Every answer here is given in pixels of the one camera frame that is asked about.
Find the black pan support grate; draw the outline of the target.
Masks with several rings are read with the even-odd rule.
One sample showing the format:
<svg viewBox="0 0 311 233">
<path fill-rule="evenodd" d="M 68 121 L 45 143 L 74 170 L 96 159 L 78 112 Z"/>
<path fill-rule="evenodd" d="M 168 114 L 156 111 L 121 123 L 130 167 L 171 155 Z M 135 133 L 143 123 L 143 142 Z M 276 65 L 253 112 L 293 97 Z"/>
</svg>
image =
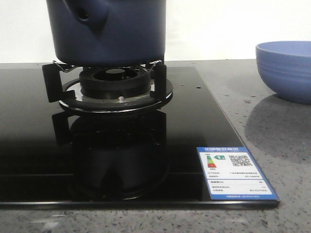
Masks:
<svg viewBox="0 0 311 233">
<path fill-rule="evenodd" d="M 42 71 L 48 100 L 49 102 L 57 102 L 63 109 L 73 111 L 76 114 L 118 114 L 158 109 L 172 99 L 173 85 L 167 79 L 167 67 L 162 61 L 157 60 L 144 66 L 127 67 L 141 67 L 146 70 L 151 76 L 151 88 L 147 92 L 134 97 L 125 98 L 120 96 L 117 99 L 109 100 L 83 95 L 79 77 L 63 84 L 60 73 L 69 73 L 74 70 L 74 66 L 59 64 L 56 61 L 43 65 Z"/>
</svg>

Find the light blue ribbed bowl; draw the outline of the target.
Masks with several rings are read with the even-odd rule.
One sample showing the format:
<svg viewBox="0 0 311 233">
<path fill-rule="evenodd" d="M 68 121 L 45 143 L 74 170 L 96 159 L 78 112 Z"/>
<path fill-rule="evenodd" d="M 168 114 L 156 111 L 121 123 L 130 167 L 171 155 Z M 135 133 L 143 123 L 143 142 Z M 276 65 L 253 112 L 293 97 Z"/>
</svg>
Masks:
<svg viewBox="0 0 311 233">
<path fill-rule="evenodd" d="M 263 82 L 286 100 L 311 103 L 311 42 L 272 41 L 256 45 Z"/>
</svg>

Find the blue white energy label sticker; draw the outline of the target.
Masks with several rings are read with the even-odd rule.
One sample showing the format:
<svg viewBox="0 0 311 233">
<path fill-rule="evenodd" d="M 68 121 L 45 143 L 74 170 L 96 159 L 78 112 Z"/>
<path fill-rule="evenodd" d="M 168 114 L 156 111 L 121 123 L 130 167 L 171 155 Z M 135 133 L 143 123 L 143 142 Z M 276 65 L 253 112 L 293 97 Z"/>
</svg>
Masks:
<svg viewBox="0 0 311 233">
<path fill-rule="evenodd" d="M 246 147 L 198 147 L 212 200 L 278 200 Z"/>
</svg>

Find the dark blue pot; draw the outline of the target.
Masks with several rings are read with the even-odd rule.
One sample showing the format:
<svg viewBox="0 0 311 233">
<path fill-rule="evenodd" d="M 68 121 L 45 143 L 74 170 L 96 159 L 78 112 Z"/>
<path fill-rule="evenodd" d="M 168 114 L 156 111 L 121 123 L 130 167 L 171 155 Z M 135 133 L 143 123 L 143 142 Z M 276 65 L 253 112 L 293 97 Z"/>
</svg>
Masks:
<svg viewBox="0 0 311 233">
<path fill-rule="evenodd" d="M 119 67 L 161 60 L 164 0 L 49 0 L 56 57 L 70 65 Z"/>
</svg>

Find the black glass gas cooktop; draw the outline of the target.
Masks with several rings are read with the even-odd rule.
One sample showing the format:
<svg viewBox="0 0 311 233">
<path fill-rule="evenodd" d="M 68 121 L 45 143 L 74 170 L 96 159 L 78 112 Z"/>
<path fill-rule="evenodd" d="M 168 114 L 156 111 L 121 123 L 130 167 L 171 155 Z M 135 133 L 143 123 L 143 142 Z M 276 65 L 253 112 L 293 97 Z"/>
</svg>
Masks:
<svg viewBox="0 0 311 233">
<path fill-rule="evenodd" d="M 260 172 L 192 67 L 171 67 L 173 99 L 140 116 L 77 116 L 49 103 L 42 68 L 0 70 L 1 209 L 266 209 L 207 181 L 218 162 Z"/>
</svg>

